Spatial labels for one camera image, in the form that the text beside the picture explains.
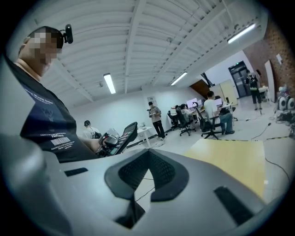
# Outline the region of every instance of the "fluorescent light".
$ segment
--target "fluorescent light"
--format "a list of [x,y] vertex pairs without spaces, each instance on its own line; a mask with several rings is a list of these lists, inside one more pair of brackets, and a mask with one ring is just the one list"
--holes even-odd
[[229,39],[227,42],[232,43],[234,40],[238,39],[242,35],[248,33],[250,30],[253,30],[255,28],[255,24],[252,24],[248,26],[246,29],[242,30],[240,33],[238,33],[236,36],[233,36],[231,39]]
[[105,74],[105,75],[103,75],[103,77],[105,78],[106,84],[109,87],[111,94],[115,94],[116,91],[115,91],[114,85],[112,83],[111,74]]
[[187,72],[184,72],[176,81],[174,81],[171,86],[173,86],[174,84],[176,84],[179,80],[181,80],[185,75],[187,74]]

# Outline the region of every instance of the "floor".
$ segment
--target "floor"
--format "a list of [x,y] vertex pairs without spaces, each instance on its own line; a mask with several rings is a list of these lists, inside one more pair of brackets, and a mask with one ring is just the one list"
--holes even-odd
[[[289,127],[284,124],[277,124],[270,118],[274,115],[274,104],[262,103],[262,115],[259,111],[254,111],[251,97],[245,97],[238,100],[239,105],[236,107],[234,116],[239,119],[235,121],[233,129],[235,133],[232,135],[218,135],[219,139],[232,139],[232,140],[251,140],[252,138],[260,135],[269,123],[265,132],[254,140],[262,140],[264,142],[265,157],[273,163],[283,167],[290,179],[293,179],[295,167],[295,140],[291,138],[281,138],[267,140],[268,138],[282,137],[289,135]],[[179,136],[180,131],[175,130],[168,132],[167,140],[164,145],[159,146],[159,141],[154,138],[151,140],[153,148],[161,149],[177,154],[183,154],[199,139],[201,139],[201,131],[192,132],[191,136],[183,134]],[[127,149],[132,151],[135,149],[146,148],[146,144],[137,145]],[[276,165],[265,162],[265,190],[263,200],[269,203],[276,197],[282,195],[288,189],[288,179],[284,171]],[[135,192],[135,199],[147,211],[150,206],[150,196],[154,191],[153,176],[150,171],[147,172],[145,179]]]

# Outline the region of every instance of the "white wall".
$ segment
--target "white wall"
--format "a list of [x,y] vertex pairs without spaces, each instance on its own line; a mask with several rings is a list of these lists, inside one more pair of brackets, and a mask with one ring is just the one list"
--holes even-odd
[[233,78],[230,74],[229,67],[231,67],[231,66],[235,65],[237,62],[241,62],[241,61],[244,61],[248,70],[250,72],[253,72],[253,68],[252,68],[248,58],[246,57],[245,53],[243,51],[239,51],[236,54],[228,57],[224,61],[218,63],[214,67],[210,68],[205,73],[206,73],[208,79],[216,85],[230,79],[231,83],[234,87],[236,97],[238,98],[239,94],[238,94],[238,91],[235,87],[235,83],[233,81]]
[[[132,122],[146,126],[153,126],[148,117],[147,97],[155,96],[158,107],[162,111],[162,123],[164,130],[170,129],[167,112],[172,106],[186,103],[186,101],[197,98],[199,95],[191,88],[162,88],[156,90],[155,87],[146,88],[140,92],[118,95],[109,99],[99,100],[77,108],[70,109],[71,115],[77,122],[77,135],[81,136],[84,131],[84,121],[89,120],[93,127],[103,134],[109,128],[114,128],[119,134]],[[156,134],[155,129],[151,129],[151,134]]]

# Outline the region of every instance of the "white shirt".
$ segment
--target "white shirt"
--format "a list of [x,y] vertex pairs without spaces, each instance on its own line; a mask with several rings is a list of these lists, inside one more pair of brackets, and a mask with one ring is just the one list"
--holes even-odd
[[[214,113],[217,111],[217,106],[216,106],[214,100],[212,100],[212,99],[206,100],[204,102],[204,107],[205,107],[205,113],[207,116],[207,120],[210,123],[212,123],[212,120],[210,120],[210,118],[215,117]],[[219,118],[215,119],[215,124],[219,124],[219,123],[220,123],[220,119]]]
[[194,112],[190,112],[188,109],[182,109],[181,110],[181,114],[184,115],[184,118],[186,119],[186,121],[189,121],[189,115],[191,115]]
[[91,139],[94,138],[95,137],[94,132],[100,133],[97,128],[87,126],[86,130],[84,130],[83,132],[83,138],[91,138]]

